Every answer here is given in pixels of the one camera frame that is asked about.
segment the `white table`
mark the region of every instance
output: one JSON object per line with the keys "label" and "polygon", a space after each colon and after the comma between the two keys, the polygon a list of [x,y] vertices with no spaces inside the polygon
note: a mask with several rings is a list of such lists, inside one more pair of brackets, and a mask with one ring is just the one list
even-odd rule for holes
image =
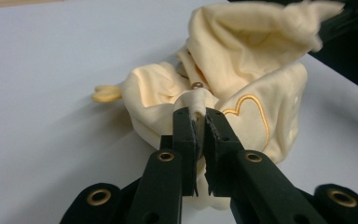
{"label": "white table", "polygon": [[[0,223],[58,223],[84,188],[138,178],[153,149],[122,102],[100,105],[146,63],[173,62],[203,1],[67,0],[0,8]],[[358,192],[358,87],[310,56],[300,133],[280,168],[312,193],[325,183]],[[235,223],[194,210],[183,223]]]}

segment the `cream cloth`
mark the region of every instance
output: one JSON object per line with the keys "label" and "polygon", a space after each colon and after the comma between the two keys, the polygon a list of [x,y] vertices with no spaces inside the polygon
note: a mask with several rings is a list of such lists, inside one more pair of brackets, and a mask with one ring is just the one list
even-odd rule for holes
{"label": "cream cloth", "polygon": [[[223,112],[247,149],[282,161],[297,136],[297,116],[307,72],[296,63],[319,50],[320,22],[337,15],[336,2],[301,2],[283,7],[265,2],[218,4],[193,12],[189,39],[177,52],[180,69],[169,63],[134,69],[122,98],[134,130],[153,147],[172,134],[172,113],[188,106],[202,134],[205,107]],[[203,88],[193,90],[196,83]],[[199,164],[196,207],[228,208],[228,199],[206,195]]]}

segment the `brass grommet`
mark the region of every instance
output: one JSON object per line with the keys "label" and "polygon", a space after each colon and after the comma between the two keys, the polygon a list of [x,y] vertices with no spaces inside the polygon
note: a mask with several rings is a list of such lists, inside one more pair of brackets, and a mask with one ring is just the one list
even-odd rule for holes
{"label": "brass grommet", "polygon": [[107,189],[96,189],[93,192],[91,192],[89,194],[89,196],[87,197],[87,203],[89,205],[92,206],[99,206],[102,205],[104,203],[106,203],[107,201],[109,201],[109,199],[112,197],[112,194],[110,193],[109,190]]}
{"label": "brass grommet", "polygon": [[203,87],[203,84],[200,82],[195,82],[195,83],[191,84],[191,90],[195,90],[195,89],[202,88],[202,87]]}
{"label": "brass grommet", "polygon": [[158,154],[160,161],[171,161],[175,156],[171,152],[161,152]]}
{"label": "brass grommet", "polygon": [[252,162],[261,162],[263,158],[261,158],[259,155],[256,155],[252,152],[248,152],[245,155],[246,160],[252,161]]}
{"label": "brass grommet", "polygon": [[356,207],[357,201],[351,195],[337,190],[337,189],[330,189],[327,192],[328,197],[333,200],[335,203],[338,203],[345,207]]}

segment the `white surface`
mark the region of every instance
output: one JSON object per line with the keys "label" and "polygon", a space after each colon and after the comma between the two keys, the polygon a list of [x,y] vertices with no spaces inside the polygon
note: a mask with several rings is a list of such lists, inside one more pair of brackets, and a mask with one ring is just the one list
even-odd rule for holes
{"label": "white surface", "polygon": [[[192,9],[213,1],[67,0],[0,8],[0,223],[58,223],[76,195],[138,178],[152,148],[122,102],[93,87],[145,63],[173,61]],[[306,56],[300,134],[280,164],[313,192],[358,192],[358,87]],[[184,204],[183,223],[235,223],[230,211]]]}

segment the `brown button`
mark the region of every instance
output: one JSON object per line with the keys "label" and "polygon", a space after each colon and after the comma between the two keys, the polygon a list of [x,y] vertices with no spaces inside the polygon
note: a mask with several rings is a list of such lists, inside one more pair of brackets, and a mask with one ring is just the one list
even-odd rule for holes
{"label": "brown button", "polygon": [[200,82],[195,82],[195,83],[193,83],[192,85],[191,85],[191,89],[192,90],[195,90],[195,89],[198,89],[198,88],[202,88],[203,87],[203,85],[202,85],[202,83],[200,83]]}

